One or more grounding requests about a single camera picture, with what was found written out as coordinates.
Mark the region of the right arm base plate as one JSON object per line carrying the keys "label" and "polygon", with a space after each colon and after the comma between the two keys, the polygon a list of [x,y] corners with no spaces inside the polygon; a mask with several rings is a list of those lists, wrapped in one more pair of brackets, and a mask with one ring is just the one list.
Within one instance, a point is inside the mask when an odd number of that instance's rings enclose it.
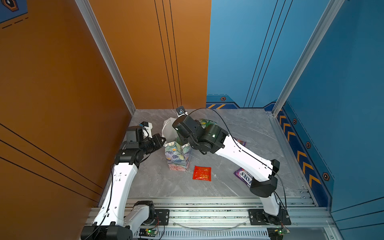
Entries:
{"label": "right arm base plate", "polygon": [[248,210],[249,219],[252,226],[258,225],[273,225],[289,226],[292,224],[291,218],[286,209],[280,209],[277,216],[269,215],[262,209],[250,209]]}

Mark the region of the purple Fox's berries candy bag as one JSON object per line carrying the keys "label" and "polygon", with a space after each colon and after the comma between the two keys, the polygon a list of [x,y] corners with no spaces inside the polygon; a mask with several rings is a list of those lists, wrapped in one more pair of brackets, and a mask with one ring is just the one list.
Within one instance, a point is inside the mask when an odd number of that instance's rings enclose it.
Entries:
{"label": "purple Fox's berries candy bag", "polygon": [[253,176],[243,168],[240,168],[234,172],[234,175],[245,183],[249,188],[251,187]]}

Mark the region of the floral paper gift bag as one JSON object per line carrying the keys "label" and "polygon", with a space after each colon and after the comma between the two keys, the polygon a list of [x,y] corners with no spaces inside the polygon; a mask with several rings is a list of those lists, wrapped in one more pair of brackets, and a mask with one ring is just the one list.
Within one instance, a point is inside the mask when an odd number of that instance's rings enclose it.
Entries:
{"label": "floral paper gift bag", "polygon": [[172,127],[175,120],[175,118],[169,118],[163,124],[162,137],[166,139],[165,156],[170,170],[185,172],[190,165],[192,148],[189,143],[182,144],[177,131]]}

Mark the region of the red snack packet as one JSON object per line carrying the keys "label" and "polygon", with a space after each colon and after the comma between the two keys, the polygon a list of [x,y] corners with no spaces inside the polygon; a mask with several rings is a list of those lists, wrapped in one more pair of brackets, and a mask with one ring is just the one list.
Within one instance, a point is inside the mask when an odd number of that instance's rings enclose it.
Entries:
{"label": "red snack packet", "polygon": [[212,181],[212,168],[195,166],[193,180]]}

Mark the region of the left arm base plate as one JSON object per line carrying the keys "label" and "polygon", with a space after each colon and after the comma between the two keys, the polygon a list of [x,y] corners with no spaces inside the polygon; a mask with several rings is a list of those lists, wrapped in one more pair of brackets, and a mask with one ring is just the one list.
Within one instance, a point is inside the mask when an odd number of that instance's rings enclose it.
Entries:
{"label": "left arm base plate", "polygon": [[142,226],[167,226],[170,219],[169,209],[155,209],[155,215],[142,223]]}

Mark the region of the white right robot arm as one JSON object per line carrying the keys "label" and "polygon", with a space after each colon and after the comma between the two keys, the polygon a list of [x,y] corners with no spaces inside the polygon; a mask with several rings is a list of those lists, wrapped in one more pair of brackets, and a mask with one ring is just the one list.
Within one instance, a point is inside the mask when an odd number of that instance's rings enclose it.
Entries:
{"label": "white right robot arm", "polygon": [[274,193],[278,186],[277,172],[280,162],[266,160],[240,145],[232,135],[218,125],[203,128],[199,121],[188,115],[179,116],[173,128],[183,141],[202,154],[212,153],[237,164],[251,174],[250,191],[263,204],[263,215],[267,224],[280,225],[284,220],[283,205]]}

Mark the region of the green lime candy bag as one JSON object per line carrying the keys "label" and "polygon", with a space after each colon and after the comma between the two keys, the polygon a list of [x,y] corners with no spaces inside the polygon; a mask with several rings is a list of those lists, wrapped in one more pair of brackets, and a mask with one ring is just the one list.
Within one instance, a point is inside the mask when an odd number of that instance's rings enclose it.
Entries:
{"label": "green lime candy bag", "polygon": [[200,119],[200,124],[201,124],[202,128],[205,129],[206,127],[208,127],[210,125],[217,125],[218,123],[215,121],[207,120],[207,119]]}

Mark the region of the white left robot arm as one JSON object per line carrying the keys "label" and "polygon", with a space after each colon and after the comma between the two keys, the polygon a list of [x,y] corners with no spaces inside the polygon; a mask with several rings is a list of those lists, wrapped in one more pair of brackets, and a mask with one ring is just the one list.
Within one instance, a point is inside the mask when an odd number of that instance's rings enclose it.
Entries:
{"label": "white left robot arm", "polygon": [[128,214],[125,208],[129,191],[145,155],[161,149],[166,138],[160,134],[152,137],[128,137],[115,158],[111,170],[111,185],[105,201],[91,226],[81,232],[82,240],[132,240],[134,233],[147,221],[155,218],[152,201],[139,201]]}

